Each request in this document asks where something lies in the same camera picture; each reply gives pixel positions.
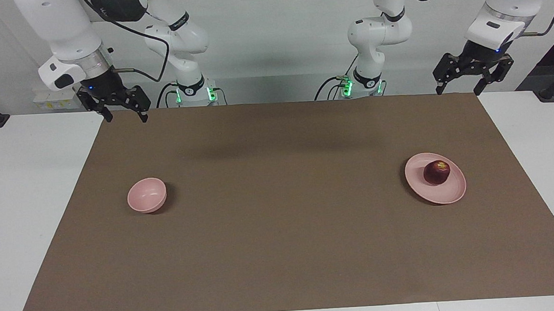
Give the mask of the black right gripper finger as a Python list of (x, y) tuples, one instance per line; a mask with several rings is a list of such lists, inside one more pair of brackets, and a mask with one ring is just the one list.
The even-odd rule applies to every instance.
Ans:
[(151, 106), (150, 98), (139, 87), (124, 90), (124, 108), (136, 112), (143, 123), (148, 121), (148, 110)]
[(94, 112), (103, 117), (107, 123), (113, 120), (112, 113), (103, 102), (97, 102), (85, 88), (79, 88), (77, 97), (86, 111)]

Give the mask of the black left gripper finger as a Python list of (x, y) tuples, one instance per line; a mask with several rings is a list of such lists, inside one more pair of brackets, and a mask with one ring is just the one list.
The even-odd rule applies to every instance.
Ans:
[(476, 63), (475, 73), (480, 74), (482, 78), (474, 87), (474, 94), (480, 95), (486, 86), (503, 81), (512, 66), (512, 56), (502, 56), (497, 62), (492, 63)]
[(441, 57), (441, 60), (433, 70), (433, 77), (437, 84), (435, 90), (437, 95), (443, 94), (450, 81), (464, 75), (465, 66), (467, 66), (466, 56), (454, 56), (447, 52)]

